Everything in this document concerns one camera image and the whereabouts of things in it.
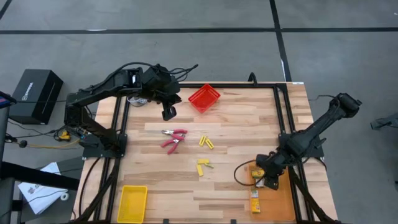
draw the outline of wooden table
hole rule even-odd
[[[304,129],[313,122],[305,87],[293,83],[287,87],[296,129]],[[237,165],[254,159],[256,154],[268,154],[278,146],[280,129],[272,89],[217,89],[220,99],[204,114],[188,101],[195,91],[197,88],[181,89],[179,95],[183,101],[175,105],[177,116],[168,122],[162,120],[162,107],[155,103],[130,109],[126,130],[128,145],[121,160],[112,222],[116,223],[123,185],[148,186],[145,223],[159,223],[164,218],[171,223],[229,223],[231,219],[237,219],[238,223],[252,222],[248,188],[234,181],[233,171]],[[96,120],[107,128],[111,126],[115,101],[108,98],[98,106]],[[285,125],[289,127],[283,100],[281,104]],[[119,127],[123,110],[120,111]],[[168,156],[166,149],[159,145],[170,136],[160,131],[180,128],[188,130],[186,140],[180,143],[176,154]],[[213,150],[198,145],[201,135],[211,139],[215,145]],[[198,176],[195,166],[200,158],[209,158],[215,167],[204,167],[203,177]],[[94,160],[85,161],[81,180]],[[83,210],[98,191],[103,161],[97,163],[88,179]],[[325,168],[313,159],[304,168],[310,193],[326,214],[337,219]],[[248,181],[244,169],[239,170],[237,177]],[[108,194],[104,197],[101,219],[104,219],[107,201]],[[305,218],[302,198],[300,204]]]

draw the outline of red plastic basket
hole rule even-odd
[[[211,107],[220,94],[209,84],[204,84],[198,91],[188,98],[192,106],[199,112],[204,113],[209,107]]]

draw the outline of pliers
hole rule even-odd
[[[171,153],[173,153],[173,152],[175,151],[175,149],[176,149],[177,146],[178,146],[178,143],[179,143],[180,141],[184,140],[185,134],[182,134],[181,136],[176,135],[176,134],[173,134],[172,137],[173,137],[173,139],[167,140],[166,142],[164,142],[163,144],[160,145],[160,146],[162,146],[162,147],[166,147],[166,146],[168,146],[169,144],[174,143],[173,147],[167,151],[167,155],[170,155]]]
[[[177,139],[179,141],[184,140],[184,134],[187,134],[188,131],[184,129],[176,129],[176,130],[163,130],[163,134],[168,134],[173,137],[173,139]]]

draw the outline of concrete floor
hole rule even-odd
[[[6,0],[0,0],[0,8]],[[398,2],[277,0],[282,28],[398,27]],[[183,27],[273,27],[268,1],[252,0],[13,0],[0,30],[145,29]],[[308,96],[347,92],[363,105],[350,120],[323,137],[328,177],[340,220],[346,223],[398,223],[398,130],[372,131],[369,123],[397,112],[398,33],[284,33],[292,80],[305,82]],[[12,93],[26,68],[52,69],[64,82],[59,100],[71,91],[100,82],[132,61],[173,67],[200,66],[187,80],[283,81],[275,34],[104,34],[0,35],[0,90]],[[314,118],[329,99],[312,101]],[[63,123],[59,103],[47,126]],[[29,132],[9,125],[13,136]],[[30,143],[56,144],[50,137]],[[81,156],[82,150],[21,149],[8,145],[4,160],[28,167]],[[65,222],[59,217],[30,223]]]

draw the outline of yellow plastic bin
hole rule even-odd
[[[123,186],[118,223],[144,222],[147,194],[148,188],[146,186]]]

